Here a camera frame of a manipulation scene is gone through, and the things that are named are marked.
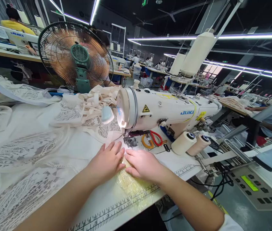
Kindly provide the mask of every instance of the left hand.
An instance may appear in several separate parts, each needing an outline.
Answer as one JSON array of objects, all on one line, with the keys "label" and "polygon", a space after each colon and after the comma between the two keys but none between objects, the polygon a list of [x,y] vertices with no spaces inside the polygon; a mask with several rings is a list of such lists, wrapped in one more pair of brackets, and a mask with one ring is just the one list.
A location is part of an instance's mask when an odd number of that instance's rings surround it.
[{"label": "left hand", "polygon": [[112,142],[105,149],[105,144],[103,144],[84,169],[85,174],[90,176],[90,181],[95,187],[105,183],[125,167],[125,164],[119,164],[125,152],[124,148],[121,149],[121,145],[121,141],[116,144]]}]

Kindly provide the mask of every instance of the measuring tape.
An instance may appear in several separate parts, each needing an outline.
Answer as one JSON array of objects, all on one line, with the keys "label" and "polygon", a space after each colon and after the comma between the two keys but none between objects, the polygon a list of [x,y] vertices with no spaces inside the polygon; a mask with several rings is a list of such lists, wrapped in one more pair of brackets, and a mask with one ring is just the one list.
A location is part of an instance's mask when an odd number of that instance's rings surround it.
[{"label": "measuring tape", "polygon": [[[184,176],[186,173],[190,172],[195,167],[198,167],[196,165],[185,165],[184,167],[176,170],[174,173],[178,177]],[[157,192],[160,192],[161,188],[158,185],[151,184],[143,190],[137,192],[136,194],[126,197],[110,207],[107,207],[100,211],[99,213],[96,213],[89,218],[83,219],[82,222],[70,227],[69,231],[94,231],[98,230],[102,226],[106,225],[108,222],[118,218],[120,215],[124,214],[131,208],[137,206],[140,202],[143,200],[148,199],[152,195],[156,194]]]}]

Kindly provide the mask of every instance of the electric fan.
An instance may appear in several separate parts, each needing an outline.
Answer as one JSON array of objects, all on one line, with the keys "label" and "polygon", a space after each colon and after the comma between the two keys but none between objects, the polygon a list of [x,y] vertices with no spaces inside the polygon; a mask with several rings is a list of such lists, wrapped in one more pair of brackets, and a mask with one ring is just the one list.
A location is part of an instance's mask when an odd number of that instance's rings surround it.
[{"label": "electric fan", "polygon": [[53,68],[48,72],[67,88],[88,93],[96,85],[108,86],[113,64],[105,44],[87,27],[72,22],[55,22],[40,34],[41,60]]}]

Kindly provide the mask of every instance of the fan guard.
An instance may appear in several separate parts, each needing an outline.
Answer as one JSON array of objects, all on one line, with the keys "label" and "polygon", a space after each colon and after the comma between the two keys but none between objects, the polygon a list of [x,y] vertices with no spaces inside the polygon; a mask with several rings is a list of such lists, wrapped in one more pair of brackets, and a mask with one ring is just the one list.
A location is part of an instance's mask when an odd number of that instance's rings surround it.
[{"label": "fan guard", "polygon": [[49,74],[71,90],[77,91],[77,65],[73,56],[80,62],[90,59],[87,69],[90,88],[108,86],[112,79],[113,64],[105,44],[82,25],[72,22],[48,25],[39,36],[38,49]]}]

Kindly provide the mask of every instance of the right hand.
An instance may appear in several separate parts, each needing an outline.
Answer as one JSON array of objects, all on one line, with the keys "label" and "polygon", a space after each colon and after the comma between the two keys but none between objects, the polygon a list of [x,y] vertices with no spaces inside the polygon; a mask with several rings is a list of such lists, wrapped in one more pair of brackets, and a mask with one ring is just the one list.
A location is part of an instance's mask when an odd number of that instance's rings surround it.
[{"label": "right hand", "polygon": [[128,167],[125,171],[134,177],[158,184],[163,178],[162,173],[169,171],[148,151],[128,149],[126,153],[125,159],[133,167]]}]

